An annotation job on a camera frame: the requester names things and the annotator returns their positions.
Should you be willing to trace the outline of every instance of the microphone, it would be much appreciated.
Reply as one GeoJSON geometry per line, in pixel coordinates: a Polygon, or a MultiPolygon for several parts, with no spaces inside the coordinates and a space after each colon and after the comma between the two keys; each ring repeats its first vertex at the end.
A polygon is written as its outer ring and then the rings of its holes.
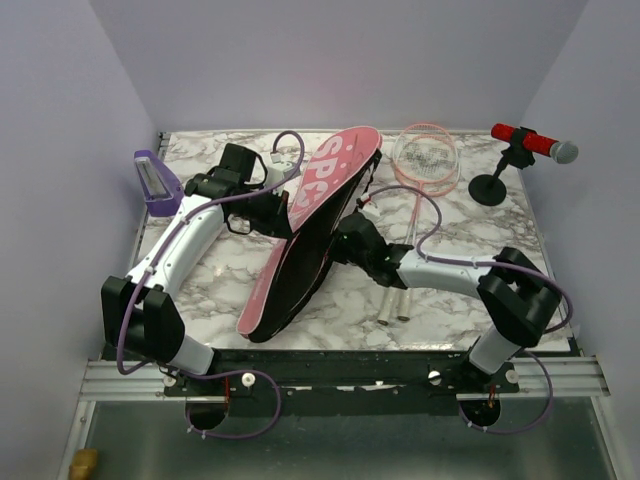
{"type": "MultiPolygon", "coordinates": [[[[508,143],[515,130],[514,127],[504,123],[496,123],[491,129],[491,136],[508,143]]],[[[537,133],[527,133],[522,141],[522,146],[531,152],[551,157],[560,164],[571,163],[578,158],[578,147],[573,142],[559,142],[537,133]]]]}

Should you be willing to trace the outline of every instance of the gray wall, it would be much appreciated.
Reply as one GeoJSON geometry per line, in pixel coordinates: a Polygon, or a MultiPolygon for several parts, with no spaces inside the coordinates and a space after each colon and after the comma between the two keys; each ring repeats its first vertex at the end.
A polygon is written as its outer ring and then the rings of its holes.
{"type": "Polygon", "coordinates": [[[568,167],[525,180],[555,273],[576,303],[579,342],[597,353],[640,472],[640,3],[591,0],[523,125],[574,139],[568,167]]]}
{"type": "Polygon", "coordinates": [[[585,0],[90,0],[164,130],[517,122],[585,0]]]}
{"type": "Polygon", "coordinates": [[[53,478],[153,125],[86,0],[0,4],[0,478],[53,478]]]}

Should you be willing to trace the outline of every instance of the marble surface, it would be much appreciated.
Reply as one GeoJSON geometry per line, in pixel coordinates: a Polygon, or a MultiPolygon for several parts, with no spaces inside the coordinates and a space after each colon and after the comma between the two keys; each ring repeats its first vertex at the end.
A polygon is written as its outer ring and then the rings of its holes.
{"type": "MultiPolygon", "coordinates": [[[[331,134],[303,133],[308,159],[331,134]]],[[[259,153],[270,150],[276,133],[186,132],[171,137],[165,161],[183,182],[215,165],[228,142],[259,153]]],[[[441,230],[425,243],[440,254],[495,254],[503,246],[522,250],[546,271],[532,213],[518,172],[508,168],[501,178],[507,199],[497,207],[483,207],[467,193],[470,179],[491,173],[505,144],[488,135],[456,135],[462,167],[458,187],[436,199],[444,216],[441,230]]],[[[391,169],[394,135],[384,135],[384,156],[372,189],[395,183],[391,169]]],[[[281,142],[280,151],[296,158],[292,137],[281,142]]],[[[288,184],[291,198],[299,178],[288,184]]],[[[403,241],[415,197],[410,193],[382,194],[376,203],[383,216],[377,226],[387,241],[403,241]]],[[[421,229],[429,229],[435,214],[421,210],[421,229]]],[[[150,218],[139,257],[144,256],[168,225],[168,219],[150,218]]],[[[223,232],[185,280],[175,303],[187,333],[217,348],[347,349],[347,350],[465,350],[491,324],[479,300],[459,294],[421,289],[414,292],[411,321],[379,325],[375,318],[383,289],[352,266],[334,265],[326,281],[294,321],[272,340],[252,344],[235,331],[236,320],[253,283],[267,260],[273,240],[260,235],[223,232]]],[[[557,313],[553,323],[559,321],[557,313]]],[[[567,351],[568,329],[547,335],[538,350],[567,351]]]]}

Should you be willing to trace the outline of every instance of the red handle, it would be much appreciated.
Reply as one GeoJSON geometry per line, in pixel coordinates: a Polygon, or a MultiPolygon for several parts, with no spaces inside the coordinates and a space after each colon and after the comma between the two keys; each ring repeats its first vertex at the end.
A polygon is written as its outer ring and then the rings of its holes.
{"type": "MultiPolygon", "coordinates": [[[[514,127],[505,125],[504,123],[496,123],[491,129],[491,136],[503,142],[509,142],[515,130],[514,127]]],[[[549,151],[551,150],[551,146],[557,142],[558,141],[553,138],[543,137],[537,133],[527,133],[522,145],[527,150],[550,157],[549,151]]]]}

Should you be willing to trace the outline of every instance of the purple clamp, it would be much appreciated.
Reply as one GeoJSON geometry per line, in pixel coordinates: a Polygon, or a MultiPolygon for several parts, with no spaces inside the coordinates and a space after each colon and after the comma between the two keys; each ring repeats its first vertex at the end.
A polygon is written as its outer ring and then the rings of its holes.
{"type": "Polygon", "coordinates": [[[184,190],[178,177],[151,150],[133,155],[144,201],[152,217],[171,217],[180,208],[184,190]]]}

